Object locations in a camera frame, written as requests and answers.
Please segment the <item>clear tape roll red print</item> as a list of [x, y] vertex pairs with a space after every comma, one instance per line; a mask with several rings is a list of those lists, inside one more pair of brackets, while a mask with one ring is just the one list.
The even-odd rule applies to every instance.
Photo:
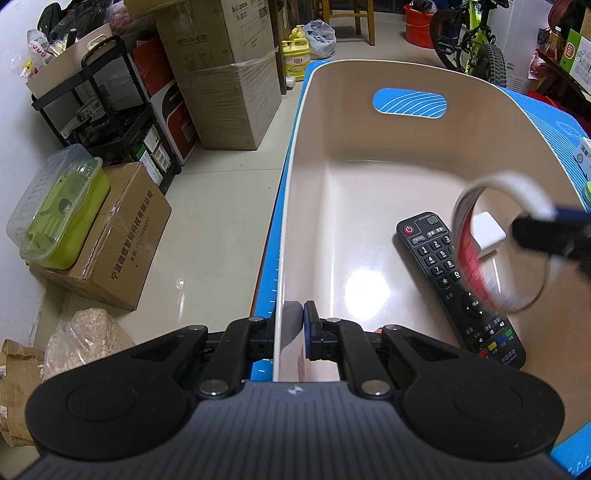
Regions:
[[500, 313], [516, 313], [530, 308], [557, 278], [561, 262], [546, 258], [543, 276], [532, 293], [517, 293], [500, 286], [499, 282], [486, 275], [476, 252], [472, 237], [474, 208], [483, 193], [493, 189], [502, 192], [519, 204], [527, 219], [554, 221], [557, 207], [549, 195], [530, 177], [516, 172], [504, 171], [482, 177], [470, 185], [458, 198], [452, 221], [452, 242], [456, 247], [456, 259], [466, 288], [478, 300]]

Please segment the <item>white power adapter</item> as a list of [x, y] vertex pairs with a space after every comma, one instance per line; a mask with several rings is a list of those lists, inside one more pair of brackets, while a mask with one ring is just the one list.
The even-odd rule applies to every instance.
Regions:
[[488, 211], [472, 217], [471, 235], [478, 258], [496, 251], [507, 238], [505, 230]]

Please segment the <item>black tv remote control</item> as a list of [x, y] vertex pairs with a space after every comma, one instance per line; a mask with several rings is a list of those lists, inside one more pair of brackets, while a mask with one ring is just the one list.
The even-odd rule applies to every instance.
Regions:
[[415, 215], [398, 223], [397, 235], [437, 292], [460, 346], [522, 368], [526, 351], [509, 319], [487, 309], [463, 285], [451, 233], [442, 219], [433, 212]]

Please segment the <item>tissue box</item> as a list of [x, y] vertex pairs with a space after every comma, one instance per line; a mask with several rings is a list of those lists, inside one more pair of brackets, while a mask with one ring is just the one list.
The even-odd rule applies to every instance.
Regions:
[[591, 181], [591, 140], [589, 138], [580, 138], [578, 147], [574, 153], [574, 158], [585, 178], [588, 181]]

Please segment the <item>brown paper bag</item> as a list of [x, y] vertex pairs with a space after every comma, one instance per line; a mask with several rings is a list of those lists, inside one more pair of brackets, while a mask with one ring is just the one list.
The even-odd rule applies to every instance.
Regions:
[[1, 348], [1, 435], [10, 447], [33, 446], [25, 407], [41, 383], [44, 352], [5, 339]]

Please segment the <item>brown cardboard box on floor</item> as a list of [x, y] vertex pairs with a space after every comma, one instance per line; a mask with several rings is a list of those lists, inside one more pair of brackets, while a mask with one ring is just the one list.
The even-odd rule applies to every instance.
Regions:
[[133, 311], [171, 213], [166, 198], [139, 162], [105, 169], [110, 191], [76, 262], [67, 270], [30, 263], [66, 290]]

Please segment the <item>green clear-lid plastic container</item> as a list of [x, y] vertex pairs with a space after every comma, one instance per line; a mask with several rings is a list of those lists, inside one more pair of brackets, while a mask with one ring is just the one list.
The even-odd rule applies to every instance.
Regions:
[[76, 262], [109, 191], [102, 159], [71, 145], [39, 169], [7, 223], [7, 236], [21, 259], [66, 270]]

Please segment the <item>green black bicycle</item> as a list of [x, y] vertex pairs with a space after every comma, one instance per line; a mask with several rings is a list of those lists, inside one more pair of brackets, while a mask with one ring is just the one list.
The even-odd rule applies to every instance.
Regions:
[[430, 37], [444, 66], [506, 87], [506, 61], [488, 21], [492, 10], [508, 7], [508, 1], [461, 1], [438, 10], [430, 22]]

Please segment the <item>red plastic bucket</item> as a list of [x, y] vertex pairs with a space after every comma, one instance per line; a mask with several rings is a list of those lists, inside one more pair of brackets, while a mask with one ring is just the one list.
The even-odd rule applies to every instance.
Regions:
[[405, 38], [415, 46], [433, 49], [430, 25], [433, 13], [416, 10], [411, 4], [404, 6]]

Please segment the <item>black metal shelf rack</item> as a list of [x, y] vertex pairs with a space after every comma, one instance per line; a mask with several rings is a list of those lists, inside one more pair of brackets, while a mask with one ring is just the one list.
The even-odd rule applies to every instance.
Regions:
[[98, 41], [80, 66], [47, 93], [33, 94], [32, 108], [62, 147], [80, 144], [107, 166], [140, 162], [165, 193], [181, 164], [123, 40]]

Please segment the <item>wooden chair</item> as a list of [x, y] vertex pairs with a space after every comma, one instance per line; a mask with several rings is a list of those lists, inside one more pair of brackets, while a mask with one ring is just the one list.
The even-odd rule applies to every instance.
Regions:
[[332, 1], [322, 0], [322, 20], [329, 23], [332, 18], [348, 18], [355, 21], [356, 35], [362, 35], [362, 20], [367, 22], [368, 43], [376, 43], [376, 20], [373, 0], [366, 1]]

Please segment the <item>white plastic bag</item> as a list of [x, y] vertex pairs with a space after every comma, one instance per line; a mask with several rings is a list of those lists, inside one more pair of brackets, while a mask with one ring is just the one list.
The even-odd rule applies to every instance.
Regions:
[[334, 55], [337, 36], [331, 25], [322, 20], [312, 20], [304, 25], [303, 30], [310, 47], [311, 59], [328, 59]]

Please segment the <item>yellow detergent jug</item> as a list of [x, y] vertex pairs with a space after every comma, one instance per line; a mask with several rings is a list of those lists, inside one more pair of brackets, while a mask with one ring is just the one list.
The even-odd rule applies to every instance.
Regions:
[[292, 77], [296, 82], [303, 81], [305, 69], [311, 62], [310, 44], [305, 36], [303, 25], [295, 26], [287, 40], [281, 41], [281, 53], [284, 76]]

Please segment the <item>red white appliance box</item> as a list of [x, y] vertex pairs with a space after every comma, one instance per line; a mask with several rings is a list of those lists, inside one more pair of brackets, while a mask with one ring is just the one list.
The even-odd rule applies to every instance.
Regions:
[[197, 129], [159, 37], [138, 42], [132, 59], [150, 104], [176, 158], [184, 165], [198, 143]]

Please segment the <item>large stacked cardboard boxes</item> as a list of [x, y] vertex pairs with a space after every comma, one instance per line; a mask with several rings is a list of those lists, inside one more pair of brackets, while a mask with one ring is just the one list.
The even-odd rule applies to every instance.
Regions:
[[154, 16], [202, 145], [259, 148], [281, 101], [266, 1], [181, 1]]

